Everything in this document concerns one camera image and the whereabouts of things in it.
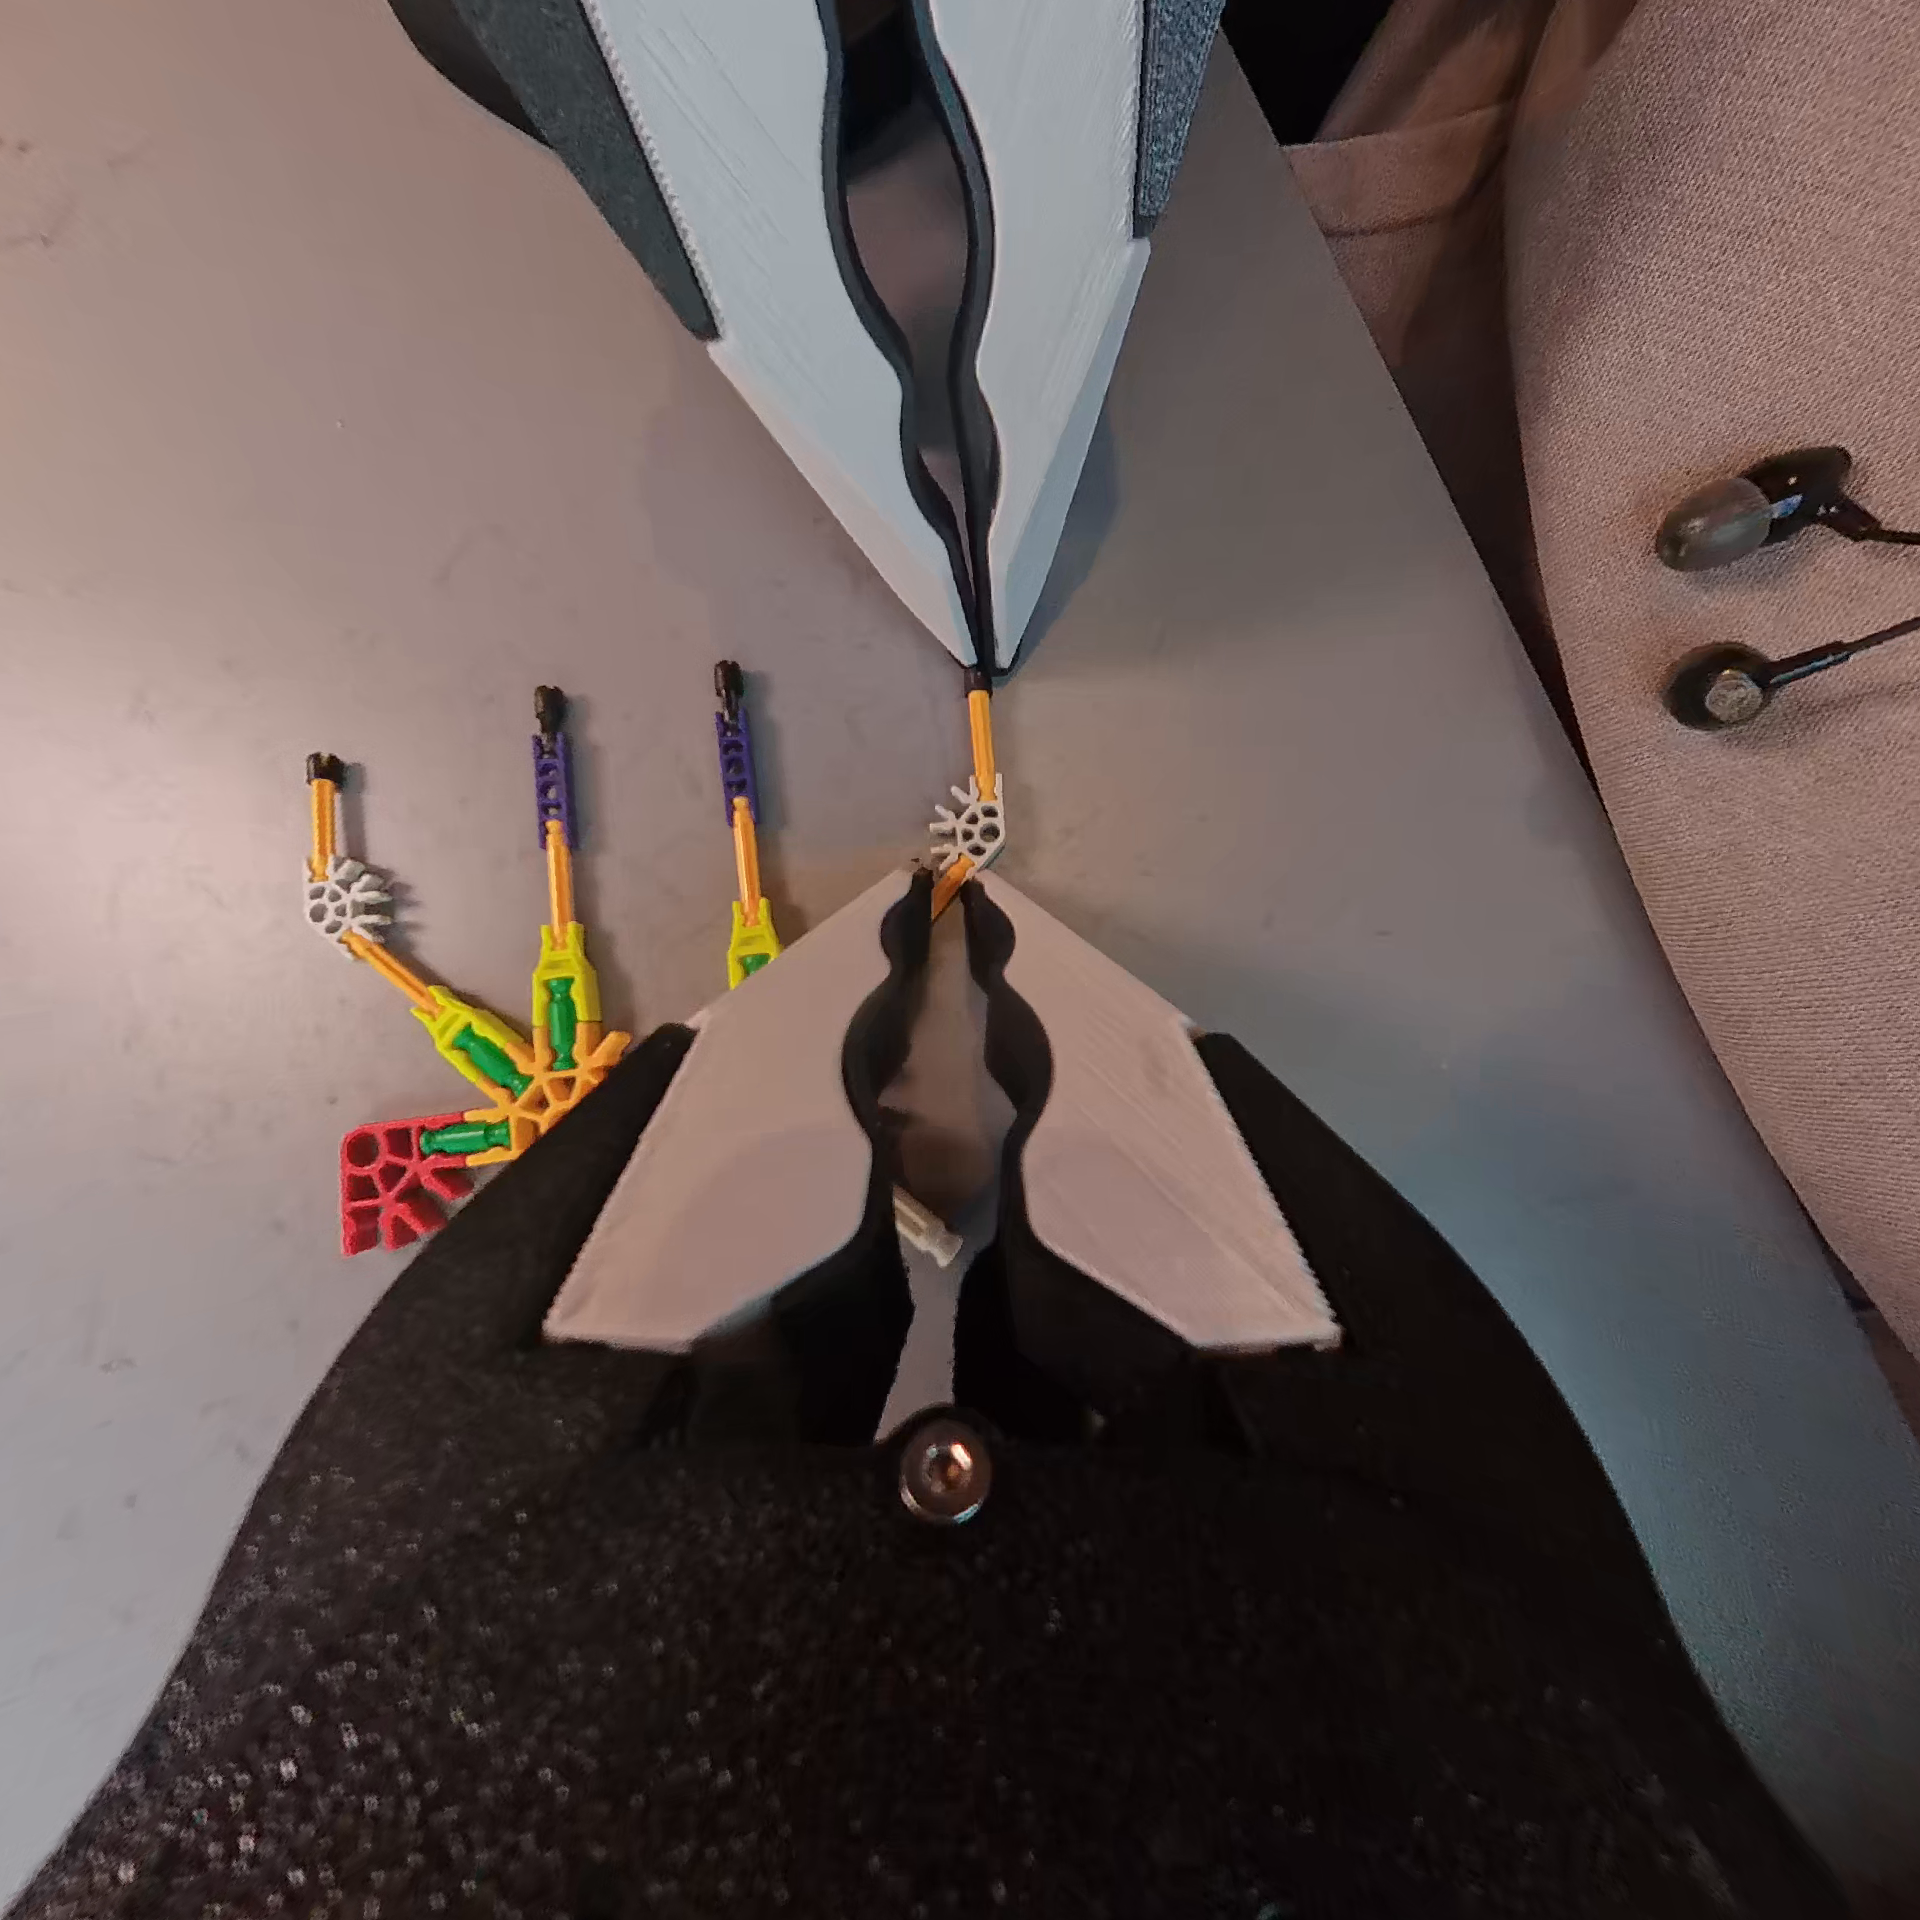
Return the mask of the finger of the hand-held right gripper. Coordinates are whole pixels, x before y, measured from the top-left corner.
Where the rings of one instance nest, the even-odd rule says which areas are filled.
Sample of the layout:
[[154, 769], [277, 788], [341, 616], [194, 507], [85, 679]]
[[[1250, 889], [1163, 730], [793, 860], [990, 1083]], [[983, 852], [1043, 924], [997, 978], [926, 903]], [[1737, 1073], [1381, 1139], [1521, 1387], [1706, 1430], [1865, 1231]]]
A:
[[975, 663], [1001, 675], [1046, 585], [1146, 275], [1146, 10], [933, 2], [911, 18], [962, 178], [948, 400]]
[[711, 362], [908, 612], [985, 655], [957, 520], [917, 434], [906, 337], [857, 259], [831, 6], [586, 6], [711, 313]]

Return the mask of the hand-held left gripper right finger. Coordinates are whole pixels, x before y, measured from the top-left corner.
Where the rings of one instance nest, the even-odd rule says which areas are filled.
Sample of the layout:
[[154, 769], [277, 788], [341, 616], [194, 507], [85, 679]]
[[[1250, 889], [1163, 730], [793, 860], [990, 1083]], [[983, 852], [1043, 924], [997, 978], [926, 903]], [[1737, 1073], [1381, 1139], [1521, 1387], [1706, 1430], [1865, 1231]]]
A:
[[959, 1298], [959, 1399], [1066, 1444], [1236, 1443], [1226, 1372], [1337, 1315], [1189, 1017], [997, 881], [959, 895], [1013, 1108]]

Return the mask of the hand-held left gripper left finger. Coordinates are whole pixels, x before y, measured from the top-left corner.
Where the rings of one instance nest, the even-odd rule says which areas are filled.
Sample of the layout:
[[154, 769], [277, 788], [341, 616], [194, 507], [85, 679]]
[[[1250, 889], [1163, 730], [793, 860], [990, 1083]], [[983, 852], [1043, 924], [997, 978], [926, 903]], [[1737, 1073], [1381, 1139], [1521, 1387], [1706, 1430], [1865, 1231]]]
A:
[[881, 881], [690, 1030], [545, 1337], [668, 1368], [693, 1444], [868, 1444], [915, 1320], [884, 1095], [923, 1007], [933, 876]]

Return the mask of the colourful rod-and-connector toy animal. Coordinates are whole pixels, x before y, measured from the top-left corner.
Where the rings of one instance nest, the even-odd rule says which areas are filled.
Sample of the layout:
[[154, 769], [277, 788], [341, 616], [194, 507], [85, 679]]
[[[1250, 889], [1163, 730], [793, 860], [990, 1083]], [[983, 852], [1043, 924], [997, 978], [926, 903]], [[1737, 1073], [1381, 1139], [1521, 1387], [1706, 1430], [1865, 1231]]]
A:
[[[934, 919], [964, 881], [1006, 848], [1006, 806], [993, 731], [993, 703], [969, 706], [972, 775], [940, 806], [927, 827]], [[735, 896], [730, 903], [726, 988], [740, 988], [782, 953], [762, 886], [759, 784], [745, 678], [739, 663], [713, 667], [717, 782], [730, 827]], [[386, 947], [394, 886], [345, 850], [345, 786], [308, 784], [303, 921], [335, 951], [389, 984], [409, 1007], [446, 1068], [468, 1087], [465, 1112], [381, 1121], [349, 1129], [338, 1155], [342, 1257], [398, 1252], [443, 1232], [473, 1192], [476, 1174], [516, 1162], [590, 1092], [604, 1087], [633, 1046], [609, 1027], [587, 926], [573, 889], [581, 841], [562, 688], [534, 691], [534, 824], [545, 852], [546, 912], [531, 984], [531, 1027], [521, 1034], [487, 1007], [419, 974]]]

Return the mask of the black earbud with logo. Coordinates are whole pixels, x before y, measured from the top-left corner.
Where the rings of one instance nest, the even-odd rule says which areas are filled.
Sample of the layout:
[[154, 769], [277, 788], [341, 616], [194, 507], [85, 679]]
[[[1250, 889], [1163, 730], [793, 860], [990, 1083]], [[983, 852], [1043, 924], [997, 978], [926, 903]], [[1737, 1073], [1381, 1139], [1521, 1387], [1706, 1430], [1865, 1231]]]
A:
[[1716, 644], [1682, 659], [1663, 687], [1663, 712], [1682, 730], [1719, 735], [1755, 722], [1801, 681], [1852, 659], [1852, 643], [1769, 659], [1742, 644]]

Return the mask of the black earbud with clear tip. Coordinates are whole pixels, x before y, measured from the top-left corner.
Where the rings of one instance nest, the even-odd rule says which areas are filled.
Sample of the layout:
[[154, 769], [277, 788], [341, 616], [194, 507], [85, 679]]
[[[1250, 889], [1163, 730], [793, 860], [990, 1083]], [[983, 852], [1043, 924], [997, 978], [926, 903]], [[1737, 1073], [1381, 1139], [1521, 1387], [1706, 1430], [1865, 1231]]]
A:
[[1714, 478], [1675, 503], [1655, 535], [1671, 572], [1737, 564], [1803, 534], [1871, 545], [1885, 527], [1852, 495], [1853, 455], [1843, 447], [1791, 448]]

